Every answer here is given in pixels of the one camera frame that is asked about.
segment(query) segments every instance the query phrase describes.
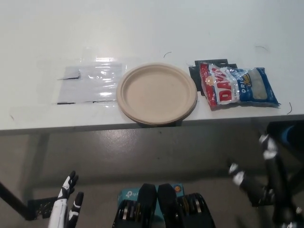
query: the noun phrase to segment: concrete floor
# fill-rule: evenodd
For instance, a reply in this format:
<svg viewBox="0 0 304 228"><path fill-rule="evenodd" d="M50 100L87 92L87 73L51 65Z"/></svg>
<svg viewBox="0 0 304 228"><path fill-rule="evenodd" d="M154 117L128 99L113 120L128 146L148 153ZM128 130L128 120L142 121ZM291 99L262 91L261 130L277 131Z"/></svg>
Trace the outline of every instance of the concrete floor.
<svg viewBox="0 0 304 228"><path fill-rule="evenodd" d="M182 182L186 193L201 193L218 228L271 227L272 208L252 208L227 177L229 156L266 180L250 123L2 136L0 147L0 181L24 202L57 195L66 176L76 170L76 191L85 193L78 228L110 228L119 191L144 182ZM282 156L289 171L300 167L288 152L283 150ZM303 207L304 193L295 201ZM0 211L1 228L48 224L48 219L24 221L2 200Z"/></svg>

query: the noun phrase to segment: beige paper plate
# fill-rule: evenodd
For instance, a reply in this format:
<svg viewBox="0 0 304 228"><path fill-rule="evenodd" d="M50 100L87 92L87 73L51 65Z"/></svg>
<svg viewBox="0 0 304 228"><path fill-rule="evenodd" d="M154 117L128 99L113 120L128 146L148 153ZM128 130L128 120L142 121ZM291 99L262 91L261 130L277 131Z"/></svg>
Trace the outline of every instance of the beige paper plate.
<svg viewBox="0 0 304 228"><path fill-rule="evenodd" d="M168 124L182 119L193 110L196 101L197 90L190 76L161 63L127 72L117 88L121 110L144 124Z"/></svg>

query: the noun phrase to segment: plastic bag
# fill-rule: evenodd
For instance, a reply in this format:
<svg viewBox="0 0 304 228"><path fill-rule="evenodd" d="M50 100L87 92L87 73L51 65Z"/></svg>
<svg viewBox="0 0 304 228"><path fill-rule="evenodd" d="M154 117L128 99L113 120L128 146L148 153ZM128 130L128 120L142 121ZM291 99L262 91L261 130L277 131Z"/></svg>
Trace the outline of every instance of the plastic bag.
<svg viewBox="0 0 304 228"><path fill-rule="evenodd" d="M267 79L265 69L232 69L201 63L203 91L211 109L230 103L279 106Z"/></svg>

